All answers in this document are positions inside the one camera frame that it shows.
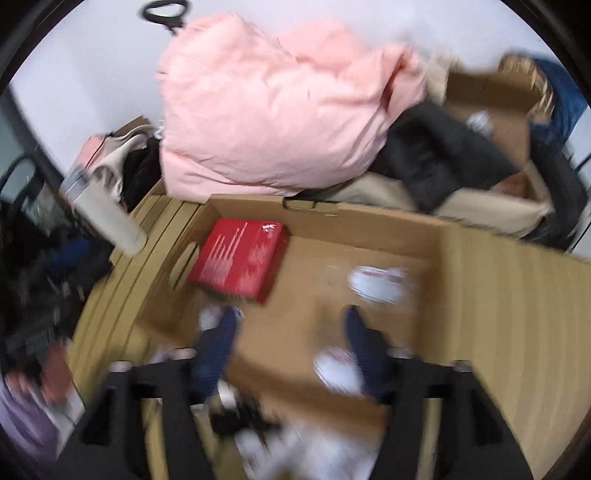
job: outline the blue clothing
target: blue clothing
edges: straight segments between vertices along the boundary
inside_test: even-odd
[[[587,100],[560,64],[532,57],[554,89],[554,113],[549,125],[532,124],[532,133],[545,144],[563,148],[587,108]]]

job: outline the cardboard box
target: cardboard box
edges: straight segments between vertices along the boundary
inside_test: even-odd
[[[199,311],[211,298],[173,278],[174,272],[182,276],[176,264],[187,263],[185,250],[203,245],[220,218],[282,223],[291,236],[267,302],[240,304],[245,319],[228,381],[281,417],[379,439],[385,407],[331,393],[314,371],[314,358],[328,346],[348,348],[343,312],[350,304],[359,304],[368,324],[393,345],[421,352],[426,306],[437,302],[431,286],[438,279],[440,228],[446,222],[353,205],[316,212],[302,203],[292,209],[278,197],[213,196],[171,251],[138,321],[160,345],[194,344]],[[412,279],[407,300],[397,306],[360,301],[347,282],[358,266],[405,268]]]
[[[339,288],[339,271],[358,263],[411,271],[411,303],[392,316],[362,308],[368,323],[425,361],[470,361],[536,480],[589,411],[588,263],[488,231],[377,207],[213,196],[189,221],[182,217],[185,227],[173,247],[155,247],[153,254],[165,260],[142,293],[136,317],[153,342],[194,345],[199,310],[210,299],[194,284],[183,284],[183,271],[220,218],[272,220],[291,232],[268,303],[244,306],[246,318],[226,369],[226,379],[257,396],[267,413],[379,444],[386,408],[331,393],[310,365],[324,345],[346,345],[339,310],[351,299]],[[320,263],[336,267],[336,274],[320,272]],[[431,478],[439,411],[437,403],[426,405],[420,471],[427,474],[421,478]]]
[[[550,202],[546,186],[530,160],[530,121],[527,114],[541,100],[520,72],[473,74],[450,71],[444,108],[465,122],[473,113],[486,110],[493,133],[491,141],[516,168],[525,172],[525,198]]]
[[[288,240],[287,228],[281,223],[221,219],[207,238],[189,280],[263,303]]]

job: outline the black jacket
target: black jacket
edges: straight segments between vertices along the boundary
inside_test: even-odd
[[[489,140],[429,101],[394,122],[369,169],[401,180],[424,213],[462,187],[488,190],[517,173]]]

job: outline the white wall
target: white wall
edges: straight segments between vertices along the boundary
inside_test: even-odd
[[[35,49],[11,86],[24,116],[59,168],[90,135],[144,114],[160,119],[155,81],[170,33],[138,17],[144,0],[85,0]],[[199,0],[190,18],[236,11],[268,33],[332,17],[369,44],[406,38],[494,67],[511,48],[552,55],[500,0]]]

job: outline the beige fabric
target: beige fabric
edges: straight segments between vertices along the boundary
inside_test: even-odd
[[[531,173],[534,177],[539,176],[533,165],[528,166],[528,169],[528,175]],[[540,196],[548,196],[541,178],[532,184]],[[322,199],[417,211],[401,181],[375,173],[366,173],[345,188]],[[466,225],[492,228],[506,235],[524,236],[531,232],[549,211],[548,202],[535,202],[463,188],[453,193],[433,214],[459,220]]]

